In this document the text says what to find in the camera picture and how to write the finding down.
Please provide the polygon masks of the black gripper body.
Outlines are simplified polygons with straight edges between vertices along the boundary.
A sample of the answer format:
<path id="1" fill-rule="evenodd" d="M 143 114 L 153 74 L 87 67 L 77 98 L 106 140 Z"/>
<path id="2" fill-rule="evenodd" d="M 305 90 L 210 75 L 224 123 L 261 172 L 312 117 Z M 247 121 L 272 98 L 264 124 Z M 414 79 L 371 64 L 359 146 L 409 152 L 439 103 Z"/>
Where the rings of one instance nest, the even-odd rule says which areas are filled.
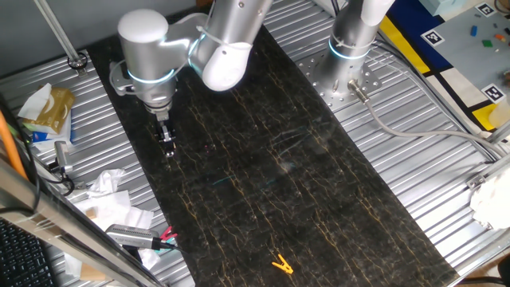
<path id="1" fill-rule="evenodd" d="M 170 120 L 157 120 L 155 127 L 159 138 L 173 137 L 173 128 Z"/>

